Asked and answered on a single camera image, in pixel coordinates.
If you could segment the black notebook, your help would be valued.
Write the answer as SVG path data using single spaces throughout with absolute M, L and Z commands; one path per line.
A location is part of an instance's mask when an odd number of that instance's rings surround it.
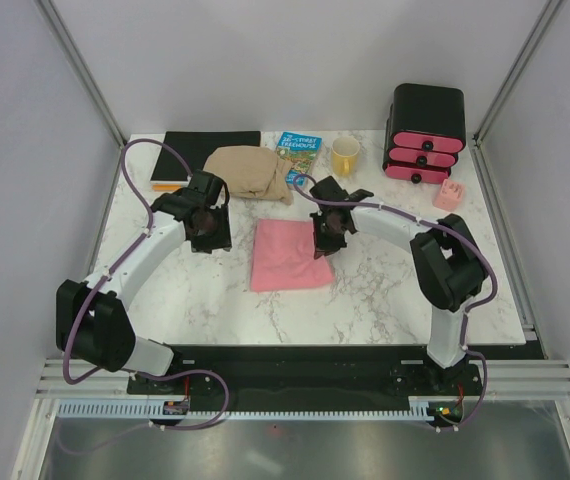
M 163 143 L 175 150 L 190 167 L 202 169 L 207 158 L 218 148 L 227 146 L 259 146 L 260 131 L 187 132 L 168 131 Z M 187 173 L 182 163 L 171 152 L 161 149 L 151 173 L 152 184 L 187 184 Z

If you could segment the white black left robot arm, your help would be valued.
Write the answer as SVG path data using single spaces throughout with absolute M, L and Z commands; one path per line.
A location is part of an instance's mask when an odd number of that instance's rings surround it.
M 221 178 L 196 171 L 187 186 L 144 205 L 145 226 L 103 269 L 59 286 L 56 342 L 68 384 L 88 377 L 70 372 L 71 361 L 80 359 L 92 364 L 93 373 L 138 373 L 163 393 L 181 388 L 185 371 L 173 362 L 172 348 L 138 336 L 128 311 L 151 274 L 184 243 L 194 253 L 231 249 L 229 200 Z

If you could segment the pink cube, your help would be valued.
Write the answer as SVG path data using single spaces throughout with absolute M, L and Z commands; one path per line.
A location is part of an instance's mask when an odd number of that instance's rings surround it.
M 466 192 L 463 183 L 445 179 L 433 200 L 433 205 L 441 210 L 454 212 L 462 203 Z

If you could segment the left aluminium frame post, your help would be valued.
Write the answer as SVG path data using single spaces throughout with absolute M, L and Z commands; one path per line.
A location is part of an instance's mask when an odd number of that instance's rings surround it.
M 35 5 L 43 15 L 50 31 L 56 38 L 59 47 L 70 63 L 74 74 L 88 95 L 103 125 L 107 128 L 116 144 L 123 146 L 126 143 L 124 132 L 118 125 L 111 108 L 106 102 L 103 93 L 55 3 L 51 0 L 35 0 Z

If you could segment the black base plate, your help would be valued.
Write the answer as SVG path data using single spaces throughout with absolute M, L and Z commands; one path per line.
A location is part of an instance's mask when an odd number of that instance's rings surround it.
M 443 371 L 423 346 L 178 345 L 169 371 L 186 379 L 130 380 L 130 395 L 188 395 L 195 411 L 405 410 L 412 396 L 476 396 L 472 359 Z

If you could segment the aluminium front rail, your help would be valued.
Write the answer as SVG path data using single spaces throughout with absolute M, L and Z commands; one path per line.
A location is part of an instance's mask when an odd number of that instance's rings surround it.
M 490 399 L 554 400 L 570 398 L 570 367 L 563 361 L 552 360 L 486 360 L 485 378 L 482 360 L 474 357 L 466 364 L 463 373 L 449 385 L 434 389 L 428 381 L 426 361 L 399 360 L 392 364 L 379 361 L 345 362 L 219 362 L 213 367 L 228 385 L 231 394 L 240 398 L 258 398 L 259 394 L 285 394 L 294 392 L 341 392 L 382 394 L 385 398 L 450 398 L 460 394 L 465 398 L 480 396 L 485 386 Z M 220 383 L 212 374 L 190 380 L 190 397 L 214 398 Z M 186 387 L 179 380 L 149 380 L 139 375 L 135 379 L 125 373 L 97 373 L 79 385 L 64 381 L 62 361 L 47 361 L 39 380 L 37 397 L 89 398 L 103 395 L 108 398 L 130 396 L 177 396 Z

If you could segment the pink t shirt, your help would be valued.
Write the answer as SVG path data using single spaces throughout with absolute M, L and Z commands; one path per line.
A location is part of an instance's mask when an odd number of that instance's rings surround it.
M 310 221 L 260 219 L 252 250 L 253 292 L 314 289 L 330 285 L 333 271 L 325 258 L 314 257 Z

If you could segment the yellow mug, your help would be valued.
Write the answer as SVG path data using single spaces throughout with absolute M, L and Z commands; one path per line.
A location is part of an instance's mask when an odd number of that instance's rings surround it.
M 342 177 L 351 175 L 356 167 L 360 154 L 359 141 L 350 136 L 339 137 L 331 147 L 331 162 L 333 172 Z

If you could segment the black pink drawer unit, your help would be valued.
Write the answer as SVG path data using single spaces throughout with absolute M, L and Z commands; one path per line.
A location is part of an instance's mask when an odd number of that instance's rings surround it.
M 458 88 L 403 83 L 386 121 L 383 173 L 412 184 L 440 184 L 466 146 L 464 93 Z

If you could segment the blue treehouse book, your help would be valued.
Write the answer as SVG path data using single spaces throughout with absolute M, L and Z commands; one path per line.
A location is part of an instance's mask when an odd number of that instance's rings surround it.
M 309 174 L 323 141 L 321 137 L 310 136 L 293 132 L 283 132 L 276 145 L 276 154 L 290 164 L 285 180 L 290 189 L 294 186 L 303 187 L 306 178 L 302 174 Z

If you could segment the orange pencil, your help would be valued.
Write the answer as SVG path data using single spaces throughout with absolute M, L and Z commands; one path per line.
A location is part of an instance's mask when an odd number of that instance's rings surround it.
M 156 192 L 174 192 L 176 190 L 182 189 L 186 184 L 152 184 L 152 190 Z

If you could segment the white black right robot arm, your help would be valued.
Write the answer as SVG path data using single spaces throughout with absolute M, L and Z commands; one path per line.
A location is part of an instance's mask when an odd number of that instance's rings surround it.
M 421 218 L 376 201 L 370 191 L 349 193 L 332 176 L 311 183 L 305 197 L 318 206 L 311 215 L 315 258 L 345 248 L 345 235 L 356 233 L 373 235 L 412 256 L 419 289 L 431 305 L 423 381 L 434 393 L 448 392 L 470 357 L 469 312 L 491 302 L 498 290 L 496 274 L 466 222 L 456 214 Z

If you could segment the beige t shirt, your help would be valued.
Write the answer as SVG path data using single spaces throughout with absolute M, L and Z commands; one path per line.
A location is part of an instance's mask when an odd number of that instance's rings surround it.
M 292 162 L 266 147 L 226 146 L 216 149 L 206 160 L 204 170 L 228 186 L 234 197 L 293 203 L 286 177 Z

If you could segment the aluminium frame post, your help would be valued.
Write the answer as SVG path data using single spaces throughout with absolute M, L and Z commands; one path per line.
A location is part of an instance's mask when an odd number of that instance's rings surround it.
M 123 146 L 126 143 L 124 132 L 118 125 L 111 108 L 106 102 L 103 93 L 55 3 L 51 0 L 35 0 L 35 5 L 43 15 L 50 31 L 56 38 L 59 47 L 70 63 L 74 74 L 88 95 L 103 125 L 107 128 L 116 144 Z
M 565 0 L 548 0 L 537 16 L 530 32 L 517 53 L 507 75 L 501 83 L 494 99 L 484 114 L 482 121 L 473 134 L 472 139 L 476 146 L 480 146 L 489 134 L 493 124 L 502 111 L 504 105 L 515 90 L 518 82 L 531 63 L 534 55 L 547 36 L 560 11 L 566 4 Z

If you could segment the right aluminium frame post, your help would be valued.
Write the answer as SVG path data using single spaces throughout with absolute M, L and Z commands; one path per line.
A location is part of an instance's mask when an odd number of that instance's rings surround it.
M 518 82 L 531 63 L 534 55 L 547 36 L 560 11 L 566 4 L 565 0 L 548 0 L 537 16 L 530 32 L 517 53 L 507 75 L 501 83 L 494 99 L 484 114 L 482 121 L 473 134 L 472 139 L 476 146 L 480 146 L 489 134 L 493 124 L 502 111 L 504 105 L 515 90 Z

